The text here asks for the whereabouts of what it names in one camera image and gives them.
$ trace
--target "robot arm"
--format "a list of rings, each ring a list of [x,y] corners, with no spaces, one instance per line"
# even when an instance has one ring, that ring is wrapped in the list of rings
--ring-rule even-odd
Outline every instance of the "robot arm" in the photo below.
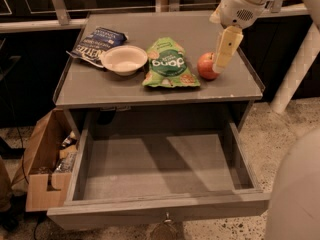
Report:
[[[267,0],[221,0],[210,21],[225,26],[216,48],[213,70],[221,73],[239,47],[242,29],[250,27],[260,16]]]

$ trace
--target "white bowl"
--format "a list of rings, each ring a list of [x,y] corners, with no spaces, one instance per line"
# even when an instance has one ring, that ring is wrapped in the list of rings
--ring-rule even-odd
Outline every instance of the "white bowl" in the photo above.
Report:
[[[102,65],[120,76],[134,74],[148,60],[147,53],[139,47],[122,45],[103,52]]]

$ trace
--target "green chip bag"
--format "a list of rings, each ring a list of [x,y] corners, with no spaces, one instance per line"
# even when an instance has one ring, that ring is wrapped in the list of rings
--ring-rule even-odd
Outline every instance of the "green chip bag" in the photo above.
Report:
[[[159,38],[148,50],[149,72],[142,85],[196,87],[200,83],[185,60],[185,50],[170,37]]]

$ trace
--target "chip bag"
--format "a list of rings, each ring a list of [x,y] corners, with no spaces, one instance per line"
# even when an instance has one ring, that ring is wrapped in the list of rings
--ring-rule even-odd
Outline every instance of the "chip bag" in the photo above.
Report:
[[[159,38],[148,50],[149,72],[142,85],[196,87],[200,83],[185,60],[185,50],[170,37]]]
[[[97,27],[89,36],[84,38],[75,49],[67,53],[73,58],[85,60],[96,67],[103,68],[100,56],[104,51],[122,45],[127,40],[123,33]]]

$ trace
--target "open drawer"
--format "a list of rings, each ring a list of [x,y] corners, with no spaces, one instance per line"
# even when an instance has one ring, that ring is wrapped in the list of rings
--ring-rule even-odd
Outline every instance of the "open drawer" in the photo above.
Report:
[[[63,207],[64,229],[259,215],[257,184],[226,104],[137,106],[111,123],[87,113]]]

